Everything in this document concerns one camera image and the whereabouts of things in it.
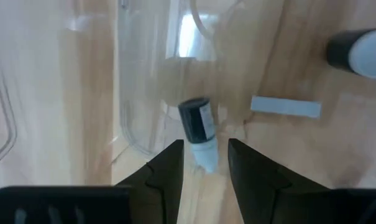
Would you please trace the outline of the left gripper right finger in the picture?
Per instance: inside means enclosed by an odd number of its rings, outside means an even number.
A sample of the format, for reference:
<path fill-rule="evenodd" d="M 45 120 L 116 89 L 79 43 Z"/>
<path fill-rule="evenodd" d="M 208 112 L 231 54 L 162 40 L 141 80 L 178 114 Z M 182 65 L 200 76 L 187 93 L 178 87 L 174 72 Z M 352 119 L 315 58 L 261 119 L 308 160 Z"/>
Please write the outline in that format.
<path fill-rule="evenodd" d="M 334 224 L 328 188 L 238 139 L 228 142 L 228 161 L 245 224 Z"/>

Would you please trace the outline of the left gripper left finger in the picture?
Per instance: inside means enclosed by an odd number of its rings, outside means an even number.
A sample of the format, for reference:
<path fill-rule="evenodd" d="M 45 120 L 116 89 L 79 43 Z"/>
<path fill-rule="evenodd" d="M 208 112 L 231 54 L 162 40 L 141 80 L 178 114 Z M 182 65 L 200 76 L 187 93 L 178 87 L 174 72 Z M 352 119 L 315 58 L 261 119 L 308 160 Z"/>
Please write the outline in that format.
<path fill-rule="evenodd" d="M 124 180 L 132 224 L 177 224 L 184 167 L 184 140 L 177 139 Z"/>

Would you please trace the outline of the small white-capped dropper bottle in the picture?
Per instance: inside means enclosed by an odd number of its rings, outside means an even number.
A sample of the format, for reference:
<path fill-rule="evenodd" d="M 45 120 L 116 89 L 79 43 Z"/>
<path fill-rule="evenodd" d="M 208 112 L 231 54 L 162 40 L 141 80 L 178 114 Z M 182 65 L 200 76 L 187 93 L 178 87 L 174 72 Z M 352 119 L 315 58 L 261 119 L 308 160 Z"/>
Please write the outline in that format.
<path fill-rule="evenodd" d="M 207 173 L 218 168 L 218 140 L 209 98 L 192 98 L 178 105 L 181 122 L 196 164 Z"/>
<path fill-rule="evenodd" d="M 326 61 L 332 67 L 376 80 L 376 29 L 335 34 L 327 42 Z"/>

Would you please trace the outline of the clear plastic storage bin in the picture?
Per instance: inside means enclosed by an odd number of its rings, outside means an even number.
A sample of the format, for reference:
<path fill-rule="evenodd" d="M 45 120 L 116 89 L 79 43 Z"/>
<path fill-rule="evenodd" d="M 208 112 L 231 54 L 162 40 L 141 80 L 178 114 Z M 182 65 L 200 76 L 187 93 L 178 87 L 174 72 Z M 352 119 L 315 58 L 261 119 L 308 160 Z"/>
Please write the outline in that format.
<path fill-rule="evenodd" d="M 328 39 L 376 28 L 376 0 L 0 0 L 0 188 L 115 184 L 210 99 L 227 184 L 237 138 L 327 187 L 376 187 L 376 80 Z"/>

